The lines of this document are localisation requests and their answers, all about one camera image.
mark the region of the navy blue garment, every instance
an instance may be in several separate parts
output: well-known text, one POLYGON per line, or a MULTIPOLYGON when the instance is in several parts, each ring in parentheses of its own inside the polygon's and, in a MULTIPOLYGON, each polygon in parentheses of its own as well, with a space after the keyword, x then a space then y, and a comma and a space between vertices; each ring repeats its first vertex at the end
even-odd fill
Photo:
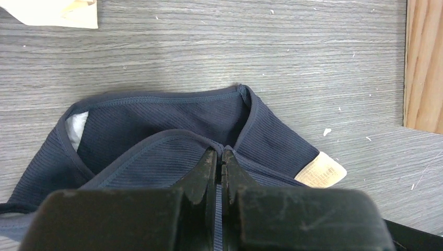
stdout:
MULTIPOLYGON (((45 197, 58 189, 164 188, 206 148, 232 149, 260 184, 301 186, 294 177, 319 151, 284 125, 248 86, 200 93, 104 94, 73 104, 35 155, 0 213, 0 235, 21 240, 45 197), (75 146, 67 121, 87 113, 75 146)), ((217 198, 215 250, 222 249, 217 198)))

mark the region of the white debris speck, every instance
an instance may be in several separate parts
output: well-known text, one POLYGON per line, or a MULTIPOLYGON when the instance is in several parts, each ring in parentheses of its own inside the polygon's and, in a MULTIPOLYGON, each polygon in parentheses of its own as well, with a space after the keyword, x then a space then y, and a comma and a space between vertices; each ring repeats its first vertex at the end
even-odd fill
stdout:
POLYGON ((323 132, 323 137, 326 136, 326 135, 328 135, 328 133, 330 133, 330 132, 332 132, 332 129, 331 129, 331 128, 326 128, 326 129, 324 130, 324 132, 323 132))

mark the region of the wooden board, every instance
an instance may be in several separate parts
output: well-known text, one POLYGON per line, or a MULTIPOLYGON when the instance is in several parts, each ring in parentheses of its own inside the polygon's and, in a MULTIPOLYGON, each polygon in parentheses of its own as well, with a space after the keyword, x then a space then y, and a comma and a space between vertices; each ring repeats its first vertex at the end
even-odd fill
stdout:
POLYGON ((443 1, 409 0, 404 125, 443 134, 443 1))

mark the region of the white fabric lining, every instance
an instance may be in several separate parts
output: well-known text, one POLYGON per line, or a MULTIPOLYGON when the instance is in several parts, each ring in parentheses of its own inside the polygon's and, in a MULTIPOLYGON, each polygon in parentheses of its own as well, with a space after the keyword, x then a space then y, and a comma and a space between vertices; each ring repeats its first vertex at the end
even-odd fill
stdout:
POLYGON ((65 121, 66 132, 68 133, 69 140, 76 152, 80 145, 81 136, 83 136, 83 130, 85 129, 88 115, 88 111, 74 114, 65 121))
POLYGON ((0 218, 12 218, 12 217, 16 217, 16 216, 22 216, 25 215, 24 213, 4 213, 4 214, 0 214, 0 218))

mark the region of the white paper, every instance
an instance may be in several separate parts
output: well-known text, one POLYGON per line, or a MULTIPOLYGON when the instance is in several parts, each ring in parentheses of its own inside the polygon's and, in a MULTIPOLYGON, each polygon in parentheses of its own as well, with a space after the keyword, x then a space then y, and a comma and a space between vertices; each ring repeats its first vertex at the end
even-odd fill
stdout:
POLYGON ((25 25, 97 29, 96 0, 0 0, 25 25))

